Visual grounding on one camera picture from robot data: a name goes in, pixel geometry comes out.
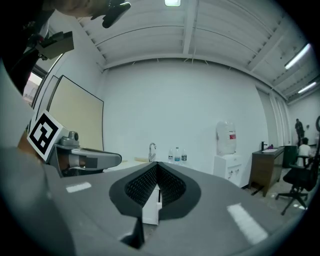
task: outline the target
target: white label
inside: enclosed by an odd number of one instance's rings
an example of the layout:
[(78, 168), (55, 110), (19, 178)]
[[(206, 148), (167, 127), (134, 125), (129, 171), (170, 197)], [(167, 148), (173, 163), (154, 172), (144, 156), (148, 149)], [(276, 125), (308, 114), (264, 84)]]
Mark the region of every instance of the white label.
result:
[(246, 237), (249, 243), (255, 245), (268, 237), (268, 233), (258, 222), (241, 206), (240, 203), (227, 207), (228, 212)]
[(73, 192), (77, 192), (77, 191), (81, 191), (81, 190), (86, 190), (89, 188), (91, 188), (91, 184), (89, 182), (84, 182), (84, 183), (80, 183), (80, 184), (67, 186), (66, 190), (69, 193), (73, 193)]

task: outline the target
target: cabinet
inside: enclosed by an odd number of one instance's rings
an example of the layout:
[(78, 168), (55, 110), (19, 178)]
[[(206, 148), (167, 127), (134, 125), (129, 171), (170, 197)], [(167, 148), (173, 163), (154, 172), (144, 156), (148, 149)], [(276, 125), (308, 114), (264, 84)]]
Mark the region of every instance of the cabinet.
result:
[(283, 148), (270, 153), (261, 150), (252, 153), (249, 188), (252, 182), (263, 186), (263, 196), (265, 197), (269, 188), (280, 180), (283, 159)]

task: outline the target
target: window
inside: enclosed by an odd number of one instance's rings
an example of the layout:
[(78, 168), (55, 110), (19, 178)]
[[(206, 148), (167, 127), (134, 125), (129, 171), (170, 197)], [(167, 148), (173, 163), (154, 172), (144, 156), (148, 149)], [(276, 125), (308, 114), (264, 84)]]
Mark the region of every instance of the window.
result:
[(28, 82), (26, 83), (23, 91), (23, 99), (31, 106), (32, 101), (36, 95), (38, 87), (42, 81), (42, 78), (34, 73), (30, 74)]

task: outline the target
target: white wall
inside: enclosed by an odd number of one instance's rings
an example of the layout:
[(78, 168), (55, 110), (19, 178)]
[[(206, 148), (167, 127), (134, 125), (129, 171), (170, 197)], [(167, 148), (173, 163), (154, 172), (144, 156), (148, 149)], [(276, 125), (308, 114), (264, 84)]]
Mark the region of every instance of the white wall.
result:
[(148, 157), (157, 145), (157, 160), (170, 147), (185, 148), (190, 165), (210, 173), (216, 155), (216, 124), (231, 119), (238, 154), (248, 184), (252, 152), (268, 141), (267, 122), (255, 84), (248, 75), (220, 65), (181, 60), (154, 60), (110, 69), (105, 79), (104, 150), (124, 160)]
[(265, 93), (261, 90), (258, 90), (264, 113), (266, 118), (266, 124), (268, 129), (268, 139), (266, 141), (268, 145), (273, 145), (274, 147), (278, 147), (278, 131), (277, 131), (277, 122), (275, 117), (275, 112), (271, 104), (271, 100), (268, 93)]
[(305, 130), (304, 136), (309, 139), (309, 144), (316, 144), (316, 119), (320, 116), (320, 90), (316, 90), (307, 97), (289, 105), (289, 114), (293, 143), (296, 144), (298, 142), (295, 129), (296, 119), (298, 118), (303, 124), (303, 129)]
[[(54, 12), (49, 20), (50, 27), (55, 32), (63, 31), (64, 33), (72, 31), (72, 28), (61, 19), (61, 14)], [(38, 99), (34, 106), (35, 112), (43, 98), (46, 88), (53, 76), (60, 78), (62, 75), (66, 76), (74, 83), (88, 91), (89, 93), (97, 95), (99, 85), (102, 79), (102, 73), (98, 68), (97, 63), (91, 56), (90, 52), (83, 45), (81, 40), (77, 36), (73, 36), (74, 49), (66, 52), (54, 65), (50, 73), (47, 75), (45, 82), (42, 85), (41, 91), (39, 92)], [(36, 116), (31, 120), (31, 127), (35, 124)]]

